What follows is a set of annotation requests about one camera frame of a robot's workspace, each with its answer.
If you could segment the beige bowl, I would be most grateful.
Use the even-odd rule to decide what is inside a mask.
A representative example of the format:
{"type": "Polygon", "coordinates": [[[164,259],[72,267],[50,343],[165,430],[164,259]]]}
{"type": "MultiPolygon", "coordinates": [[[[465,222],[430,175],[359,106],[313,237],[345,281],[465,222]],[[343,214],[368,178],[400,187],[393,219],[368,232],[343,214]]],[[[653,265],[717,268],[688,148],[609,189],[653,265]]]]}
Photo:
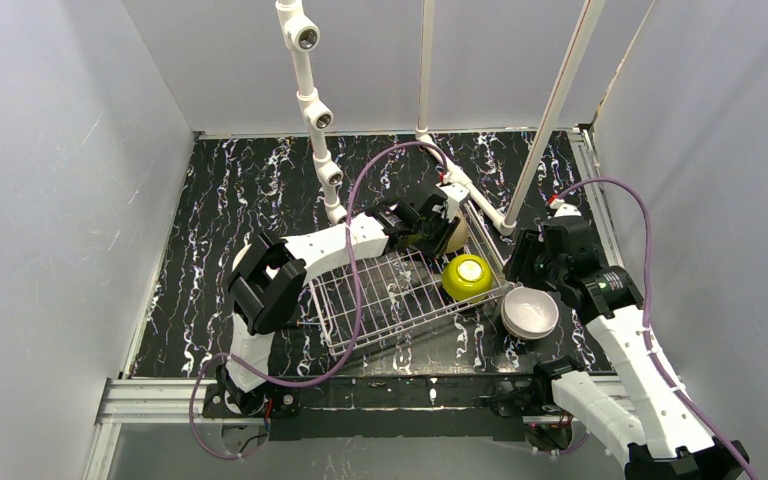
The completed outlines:
{"type": "Polygon", "coordinates": [[[469,237],[468,222],[465,219],[464,215],[461,212],[459,212],[456,218],[457,218],[457,225],[452,235],[449,237],[449,240],[447,241],[447,244],[444,249],[445,254],[454,253],[459,250],[462,250],[469,237]]]}

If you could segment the yellow-green bowl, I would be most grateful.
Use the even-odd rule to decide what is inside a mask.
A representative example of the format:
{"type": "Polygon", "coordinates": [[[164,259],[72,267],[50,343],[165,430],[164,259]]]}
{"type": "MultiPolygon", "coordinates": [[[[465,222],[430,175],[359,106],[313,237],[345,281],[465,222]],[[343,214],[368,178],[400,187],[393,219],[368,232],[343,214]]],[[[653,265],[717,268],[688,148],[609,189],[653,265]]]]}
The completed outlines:
{"type": "Polygon", "coordinates": [[[493,288],[491,268],[480,256],[458,255],[443,270],[442,288],[455,301],[483,298],[493,288]]]}

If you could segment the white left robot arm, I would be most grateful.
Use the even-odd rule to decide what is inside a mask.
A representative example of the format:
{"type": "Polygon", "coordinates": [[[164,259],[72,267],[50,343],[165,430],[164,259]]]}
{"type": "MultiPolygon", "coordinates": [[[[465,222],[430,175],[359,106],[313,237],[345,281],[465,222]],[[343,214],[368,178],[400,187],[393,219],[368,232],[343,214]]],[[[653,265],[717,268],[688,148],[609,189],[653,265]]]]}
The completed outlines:
{"type": "Polygon", "coordinates": [[[379,203],[349,223],[314,233],[259,233],[237,255],[225,280],[233,337],[227,360],[216,372],[220,401],[244,416],[259,409],[274,334],[300,315],[299,297],[313,279],[352,260],[393,251],[441,256],[461,224],[458,214],[467,199],[464,187],[439,184],[420,204],[404,199],[379,203]]]}

